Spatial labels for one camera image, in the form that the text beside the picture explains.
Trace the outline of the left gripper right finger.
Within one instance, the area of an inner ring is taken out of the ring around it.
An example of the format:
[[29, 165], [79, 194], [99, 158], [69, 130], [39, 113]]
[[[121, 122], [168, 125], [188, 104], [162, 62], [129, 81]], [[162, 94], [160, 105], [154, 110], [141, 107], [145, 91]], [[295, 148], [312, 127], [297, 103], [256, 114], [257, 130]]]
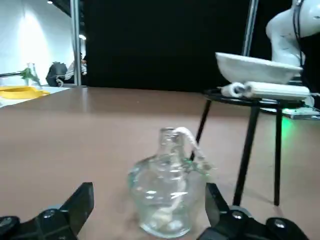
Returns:
[[198, 240], [308, 240], [307, 235], [293, 221], [270, 217], [260, 223], [245, 209], [228, 206], [218, 186], [205, 186], [205, 211], [210, 226]]

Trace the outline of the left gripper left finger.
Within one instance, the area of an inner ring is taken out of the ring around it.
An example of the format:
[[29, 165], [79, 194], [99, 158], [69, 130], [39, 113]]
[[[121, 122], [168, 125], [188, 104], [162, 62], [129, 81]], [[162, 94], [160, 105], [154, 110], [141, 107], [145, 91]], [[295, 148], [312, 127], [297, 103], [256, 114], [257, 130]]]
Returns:
[[2, 240], [76, 240], [95, 205], [94, 185], [82, 183], [59, 207], [21, 222], [18, 216], [0, 218]]

